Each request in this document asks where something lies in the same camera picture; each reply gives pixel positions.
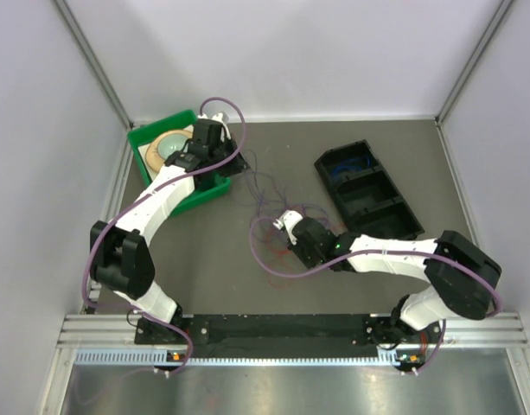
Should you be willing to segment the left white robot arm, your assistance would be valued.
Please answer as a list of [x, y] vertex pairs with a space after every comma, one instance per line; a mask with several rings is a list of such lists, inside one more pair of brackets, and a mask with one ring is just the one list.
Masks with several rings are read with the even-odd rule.
[[227, 116], [200, 115], [192, 137], [164, 162], [155, 180], [114, 220], [93, 225], [85, 275], [156, 319], [154, 332], [176, 342], [184, 323], [181, 307], [155, 281], [150, 242], [173, 210], [218, 174], [234, 176], [246, 168], [227, 126]]

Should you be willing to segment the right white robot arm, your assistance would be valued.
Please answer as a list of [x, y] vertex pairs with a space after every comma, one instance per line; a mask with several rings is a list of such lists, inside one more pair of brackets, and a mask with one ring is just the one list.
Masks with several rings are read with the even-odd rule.
[[278, 223], [289, 248], [308, 269], [380, 272], [428, 284], [403, 296], [392, 312], [393, 335], [411, 342], [430, 324], [453, 316], [480, 321], [496, 311], [493, 291], [501, 267], [455, 231], [436, 239], [379, 239], [363, 233], [332, 233], [319, 221], [289, 212]]

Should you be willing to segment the light teal bowl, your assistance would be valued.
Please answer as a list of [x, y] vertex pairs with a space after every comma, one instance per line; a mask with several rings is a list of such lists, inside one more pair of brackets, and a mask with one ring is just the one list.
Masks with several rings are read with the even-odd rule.
[[181, 151], [191, 137], [189, 131], [167, 131], [156, 139], [157, 154], [167, 159], [176, 151]]

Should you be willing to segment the green plastic bin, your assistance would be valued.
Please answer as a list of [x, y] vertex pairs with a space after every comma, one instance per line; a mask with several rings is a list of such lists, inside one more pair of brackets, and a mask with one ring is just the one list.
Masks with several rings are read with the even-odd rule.
[[[156, 172], [152, 170], [146, 161], [146, 152], [150, 145], [163, 133], [167, 131], [189, 131], [193, 130], [193, 124], [197, 116], [192, 110], [178, 112], [167, 118], [147, 124], [127, 134], [127, 140], [132, 148], [134, 161], [141, 173], [145, 187], [149, 187], [156, 178]], [[172, 212], [171, 217], [183, 214], [204, 203], [215, 200], [226, 195], [231, 188], [231, 179], [214, 174], [211, 188], [207, 190], [196, 190], [185, 198]]]

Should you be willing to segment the black three-compartment tray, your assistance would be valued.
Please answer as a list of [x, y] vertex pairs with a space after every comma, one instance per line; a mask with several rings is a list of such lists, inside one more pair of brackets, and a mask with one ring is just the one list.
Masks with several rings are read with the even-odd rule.
[[349, 231], [402, 240], [425, 232], [367, 141], [327, 150], [314, 167]]

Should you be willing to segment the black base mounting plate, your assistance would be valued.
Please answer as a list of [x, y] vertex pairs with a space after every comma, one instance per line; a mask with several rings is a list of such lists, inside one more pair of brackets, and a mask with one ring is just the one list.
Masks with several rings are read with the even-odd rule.
[[263, 344], [266, 341], [348, 340], [357, 346], [435, 344], [438, 324], [410, 329], [390, 316], [367, 314], [194, 315], [175, 317], [198, 348]]

